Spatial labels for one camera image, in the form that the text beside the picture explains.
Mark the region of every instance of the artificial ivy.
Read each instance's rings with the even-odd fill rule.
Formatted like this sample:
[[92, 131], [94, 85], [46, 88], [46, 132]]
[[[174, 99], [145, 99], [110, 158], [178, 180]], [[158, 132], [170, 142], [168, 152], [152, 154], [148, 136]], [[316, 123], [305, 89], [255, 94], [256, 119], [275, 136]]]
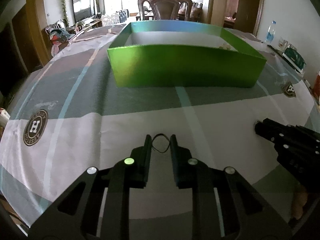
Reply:
[[67, 15], [67, 6], [66, 6], [66, 0], [61, 0], [62, 4], [62, 11], [63, 11], [63, 22], [66, 27], [69, 27], [69, 19]]

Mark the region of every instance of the silver screw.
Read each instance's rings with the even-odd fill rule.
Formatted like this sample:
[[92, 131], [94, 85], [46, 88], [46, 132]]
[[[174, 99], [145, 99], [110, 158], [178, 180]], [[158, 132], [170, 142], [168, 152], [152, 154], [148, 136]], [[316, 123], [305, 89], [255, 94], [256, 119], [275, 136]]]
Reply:
[[97, 172], [97, 168], [96, 167], [90, 167], [87, 169], [87, 173], [88, 174], [95, 174]]
[[198, 164], [198, 160], [197, 159], [194, 159], [194, 158], [191, 158], [188, 160], [188, 163], [190, 165], [197, 165]]
[[126, 158], [124, 160], [124, 163], [127, 164], [127, 165], [131, 165], [134, 163], [134, 159], [133, 158]]
[[225, 172], [232, 175], [236, 172], [236, 170], [233, 167], [226, 167]]

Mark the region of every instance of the open box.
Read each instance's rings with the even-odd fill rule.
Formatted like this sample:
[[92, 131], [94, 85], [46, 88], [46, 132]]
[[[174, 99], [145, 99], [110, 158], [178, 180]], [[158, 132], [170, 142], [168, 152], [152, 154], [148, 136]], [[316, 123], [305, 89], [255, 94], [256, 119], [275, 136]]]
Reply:
[[267, 61], [222, 27], [172, 20], [129, 23], [108, 56], [118, 87], [252, 87]]

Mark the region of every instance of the television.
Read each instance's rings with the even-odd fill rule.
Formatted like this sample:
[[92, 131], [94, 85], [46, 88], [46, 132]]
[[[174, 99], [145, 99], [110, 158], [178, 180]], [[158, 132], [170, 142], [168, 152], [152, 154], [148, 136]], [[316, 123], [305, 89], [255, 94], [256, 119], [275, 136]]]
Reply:
[[95, 14], [93, 0], [73, 0], [75, 22], [89, 18]]

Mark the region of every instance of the circular emblem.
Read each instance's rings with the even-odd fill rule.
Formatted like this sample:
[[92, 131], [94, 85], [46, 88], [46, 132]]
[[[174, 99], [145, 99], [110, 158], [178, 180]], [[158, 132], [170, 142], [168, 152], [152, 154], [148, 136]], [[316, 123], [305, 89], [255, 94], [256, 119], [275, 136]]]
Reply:
[[32, 146], [40, 140], [47, 125], [47, 120], [48, 113], [45, 110], [40, 110], [31, 116], [23, 133], [23, 141], [27, 146]]

